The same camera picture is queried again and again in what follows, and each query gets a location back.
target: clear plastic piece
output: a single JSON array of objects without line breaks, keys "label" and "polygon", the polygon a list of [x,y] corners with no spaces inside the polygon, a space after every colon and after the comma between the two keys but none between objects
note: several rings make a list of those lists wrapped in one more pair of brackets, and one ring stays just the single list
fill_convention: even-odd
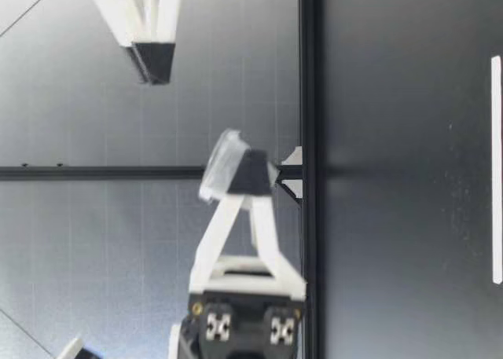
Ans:
[{"label": "clear plastic piece", "polygon": [[[199,197],[202,200],[220,200],[227,193],[244,153],[250,149],[239,135],[239,131],[228,129],[217,141],[199,189]],[[272,185],[276,181],[278,171],[270,163],[268,168]]]}]

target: black metal frame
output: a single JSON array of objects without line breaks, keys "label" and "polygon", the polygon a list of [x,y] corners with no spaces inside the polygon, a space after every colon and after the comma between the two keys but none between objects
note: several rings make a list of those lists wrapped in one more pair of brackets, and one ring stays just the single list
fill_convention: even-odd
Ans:
[{"label": "black metal frame", "polygon": [[321,358],[320,322],[321,294],[318,292],[321,277],[318,265],[318,237],[322,220],[322,210],[318,205],[323,198],[319,187],[324,167],[323,120],[318,109],[316,62],[322,59],[317,51],[319,33],[317,9],[320,0],[299,0],[300,32],[300,110],[301,134],[303,146],[303,202],[302,202],[302,239],[303,239],[303,275],[307,279],[307,305],[304,319],[304,359]]},{"label": "black metal frame", "polygon": [[[302,179],[300,165],[278,165],[277,182]],[[0,167],[0,181],[196,180],[204,167]]]}]

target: white bracket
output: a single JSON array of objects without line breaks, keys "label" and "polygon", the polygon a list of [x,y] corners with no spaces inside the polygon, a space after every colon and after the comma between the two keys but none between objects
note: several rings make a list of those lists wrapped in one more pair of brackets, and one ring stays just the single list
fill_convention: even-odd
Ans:
[{"label": "white bracket", "polygon": [[[237,214],[249,206],[251,241],[258,257],[221,256]],[[271,277],[228,274],[264,273]],[[190,273],[189,292],[222,291],[257,295],[280,295],[296,301],[306,299],[306,281],[281,253],[270,196],[225,195],[201,240]]]},{"label": "white bracket", "polygon": [[121,46],[131,47],[133,42],[175,42],[181,0],[94,2]]},{"label": "white bracket", "polygon": [[[296,147],[292,154],[281,163],[282,165],[302,165],[302,147]],[[292,193],[298,199],[303,197],[303,180],[283,180],[281,182],[287,188],[289,188]]]}]

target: screw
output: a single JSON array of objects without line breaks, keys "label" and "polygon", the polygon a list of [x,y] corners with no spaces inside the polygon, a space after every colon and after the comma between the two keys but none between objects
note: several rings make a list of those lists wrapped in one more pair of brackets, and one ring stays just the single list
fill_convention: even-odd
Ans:
[{"label": "screw", "polygon": [[203,305],[200,302],[195,302],[192,305],[192,313],[195,316],[199,316],[203,313]]}]

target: white triangular clip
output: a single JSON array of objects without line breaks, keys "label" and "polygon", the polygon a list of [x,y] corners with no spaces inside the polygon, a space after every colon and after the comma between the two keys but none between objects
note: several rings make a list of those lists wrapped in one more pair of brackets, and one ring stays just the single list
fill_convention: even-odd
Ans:
[{"label": "white triangular clip", "polygon": [[[249,206],[251,241],[258,257],[221,256],[245,204]],[[189,291],[191,294],[219,291],[277,295],[295,301],[306,299],[306,281],[280,251],[271,196],[227,194],[220,200],[197,248]]]}]

